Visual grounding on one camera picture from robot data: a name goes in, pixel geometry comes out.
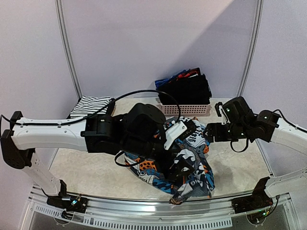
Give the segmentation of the colourful printed clothes pile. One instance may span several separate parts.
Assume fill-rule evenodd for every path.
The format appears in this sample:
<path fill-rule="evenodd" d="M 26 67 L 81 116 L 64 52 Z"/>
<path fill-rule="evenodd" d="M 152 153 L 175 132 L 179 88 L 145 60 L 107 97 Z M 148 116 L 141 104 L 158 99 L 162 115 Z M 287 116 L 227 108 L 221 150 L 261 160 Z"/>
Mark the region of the colourful printed clothes pile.
<path fill-rule="evenodd" d="M 134 154 L 124 153 L 125 164 L 131 166 L 130 170 L 142 181 L 170 194 L 169 203 L 172 205 L 181 205 L 191 197 L 211 198 L 215 189 L 213 171 L 206 160 L 210 144 L 205 136 L 206 125 L 196 117 L 182 116 L 180 121 L 188 127 L 190 135 L 173 142 L 173 181 L 157 169 L 154 161 L 142 161 Z"/>

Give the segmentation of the black white striped tank top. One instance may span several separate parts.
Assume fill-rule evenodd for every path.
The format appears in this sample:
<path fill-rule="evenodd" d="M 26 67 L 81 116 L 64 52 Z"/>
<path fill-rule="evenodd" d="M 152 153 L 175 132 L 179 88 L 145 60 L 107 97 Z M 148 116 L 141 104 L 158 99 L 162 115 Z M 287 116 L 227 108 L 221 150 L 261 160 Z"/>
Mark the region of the black white striped tank top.
<path fill-rule="evenodd" d="M 93 114 L 113 100 L 111 97 L 98 98 L 83 96 L 70 112 L 69 118 L 84 117 Z"/>

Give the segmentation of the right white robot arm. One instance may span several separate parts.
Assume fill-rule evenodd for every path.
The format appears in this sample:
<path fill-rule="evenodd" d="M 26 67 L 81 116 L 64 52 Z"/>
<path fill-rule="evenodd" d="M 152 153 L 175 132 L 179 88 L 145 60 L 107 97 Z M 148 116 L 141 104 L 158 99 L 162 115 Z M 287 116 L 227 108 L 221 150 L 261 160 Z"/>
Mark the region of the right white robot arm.
<path fill-rule="evenodd" d="M 210 142 L 234 143 L 245 139 L 247 143 L 252 143 L 260 139 L 307 153 L 306 129 L 288 121 L 279 109 L 263 110 L 256 115 L 242 96 L 226 103 L 217 103 L 215 109 L 222 122 L 207 124 L 206 135 Z M 306 167 L 279 177 L 262 178 L 253 190 L 254 194 L 249 197 L 248 205 L 258 209 L 267 198 L 306 187 Z"/>

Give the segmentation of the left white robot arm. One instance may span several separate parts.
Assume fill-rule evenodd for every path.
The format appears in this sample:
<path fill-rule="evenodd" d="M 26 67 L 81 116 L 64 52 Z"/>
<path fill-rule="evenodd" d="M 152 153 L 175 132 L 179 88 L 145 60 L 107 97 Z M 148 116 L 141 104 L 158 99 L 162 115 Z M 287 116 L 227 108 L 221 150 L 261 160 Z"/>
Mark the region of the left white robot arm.
<path fill-rule="evenodd" d="M 67 120 L 31 120 L 17 111 L 10 128 L 1 138 L 3 160 L 12 168 L 24 171 L 61 208 L 71 204 L 65 183 L 56 178 L 35 155 L 37 148 L 65 148 L 89 153 L 116 155 L 120 151 L 152 160 L 165 178 L 177 178 L 194 171 L 185 160 L 176 160 L 171 149 L 175 140 L 187 131 L 177 120 L 164 129 L 165 116 L 155 106 L 137 103 L 123 115 L 90 115 Z"/>

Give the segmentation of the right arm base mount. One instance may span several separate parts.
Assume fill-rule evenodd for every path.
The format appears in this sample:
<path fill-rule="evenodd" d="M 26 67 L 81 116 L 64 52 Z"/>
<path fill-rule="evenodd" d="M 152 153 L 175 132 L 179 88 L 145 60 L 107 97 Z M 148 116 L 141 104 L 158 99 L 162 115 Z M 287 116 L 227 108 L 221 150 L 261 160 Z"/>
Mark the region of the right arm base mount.
<path fill-rule="evenodd" d="M 246 213 L 248 222 L 254 226 L 262 225 L 278 206 L 280 195 L 275 197 L 275 203 L 265 193 L 251 194 L 231 200 L 235 214 Z"/>

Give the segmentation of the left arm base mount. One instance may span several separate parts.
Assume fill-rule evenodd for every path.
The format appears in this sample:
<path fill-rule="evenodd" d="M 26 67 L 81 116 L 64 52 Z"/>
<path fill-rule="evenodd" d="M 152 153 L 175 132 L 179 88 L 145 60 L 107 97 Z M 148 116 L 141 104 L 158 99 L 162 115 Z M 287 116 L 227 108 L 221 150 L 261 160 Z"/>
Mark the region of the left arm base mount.
<path fill-rule="evenodd" d="M 57 195 L 47 195 L 47 204 L 50 206 L 63 209 L 61 218 L 72 220 L 74 213 L 85 213 L 89 199 L 81 194 L 69 195 L 67 193 L 67 185 L 63 180 L 60 180 L 60 191 Z"/>

